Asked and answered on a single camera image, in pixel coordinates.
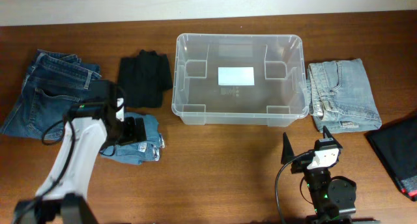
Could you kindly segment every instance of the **light blue denim shorts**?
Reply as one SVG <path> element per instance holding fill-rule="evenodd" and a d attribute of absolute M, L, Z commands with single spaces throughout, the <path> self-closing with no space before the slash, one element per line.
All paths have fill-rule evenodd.
<path fill-rule="evenodd" d="M 308 66 L 306 96 L 316 127 L 331 133 L 377 130 L 382 121 L 360 59 Z"/>

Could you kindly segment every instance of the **transparent storage box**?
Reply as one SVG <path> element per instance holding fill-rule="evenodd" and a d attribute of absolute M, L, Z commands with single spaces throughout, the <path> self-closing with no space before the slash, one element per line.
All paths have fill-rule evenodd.
<path fill-rule="evenodd" d="M 172 111 L 185 124 L 288 126 L 308 114 L 301 38 L 182 34 Z"/>

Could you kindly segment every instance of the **table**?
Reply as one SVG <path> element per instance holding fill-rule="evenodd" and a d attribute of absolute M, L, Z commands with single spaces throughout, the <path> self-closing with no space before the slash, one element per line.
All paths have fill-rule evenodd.
<path fill-rule="evenodd" d="M 207 20 L 135 21 L 0 27 L 0 120 L 20 93 L 37 48 L 76 53 L 98 63 L 116 81 L 121 57 L 141 49 L 168 55 L 174 69 L 181 33 L 296 34 L 306 66 L 341 59 L 363 60 L 385 124 L 417 110 L 417 11 L 265 16 Z M 88 202 L 101 223 L 250 223 L 278 221 L 274 179 L 280 169 L 282 133 L 295 153 L 322 137 L 310 116 L 287 128 L 251 125 L 187 126 L 171 111 L 172 91 L 154 115 L 167 147 L 159 162 L 125 165 L 97 157 Z M 357 213 L 384 223 L 415 223 L 417 204 L 402 196 L 364 133 L 341 133 L 340 162 L 330 171 L 357 183 Z M 55 161 L 59 145 L 0 136 L 0 222 L 8 223 L 19 199 L 31 198 Z M 285 171 L 280 201 L 287 218 L 314 214 L 300 195 L 302 175 Z"/>

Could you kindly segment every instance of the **denim fabric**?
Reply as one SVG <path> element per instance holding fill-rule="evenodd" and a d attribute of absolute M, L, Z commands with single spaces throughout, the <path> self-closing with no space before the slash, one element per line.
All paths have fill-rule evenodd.
<path fill-rule="evenodd" d="M 308 66 L 307 94 L 316 127 L 330 133 L 360 132 L 381 127 L 371 86 L 360 59 Z"/>
<path fill-rule="evenodd" d="M 107 147 L 101 156 L 132 165 L 141 165 L 143 161 L 158 161 L 160 149 L 165 147 L 165 143 L 161 134 L 158 133 L 159 124 L 155 117 L 138 113 L 125 113 L 124 117 L 143 118 L 147 140 L 124 146 L 115 145 L 116 151 L 112 156 L 106 155 L 110 155 L 113 152 L 114 146 Z"/>
<path fill-rule="evenodd" d="M 72 104 L 87 97 L 89 83 L 100 79 L 99 73 L 97 64 L 82 63 L 77 55 L 38 50 L 0 133 L 40 139 Z M 56 140 L 62 133 L 63 126 L 57 126 L 46 139 Z"/>

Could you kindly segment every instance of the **black garment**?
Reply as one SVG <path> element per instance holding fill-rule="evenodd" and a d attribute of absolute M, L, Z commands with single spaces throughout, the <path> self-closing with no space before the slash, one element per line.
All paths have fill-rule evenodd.
<path fill-rule="evenodd" d="M 122 58 L 117 83 L 128 107 L 161 107 L 162 92 L 173 87 L 167 56 L 141 50 L 135 58 Z"/>
<path fill-rule="evenodd" d="M 417 116 L 366 136 L 399 190 L 417 198 Z"/>

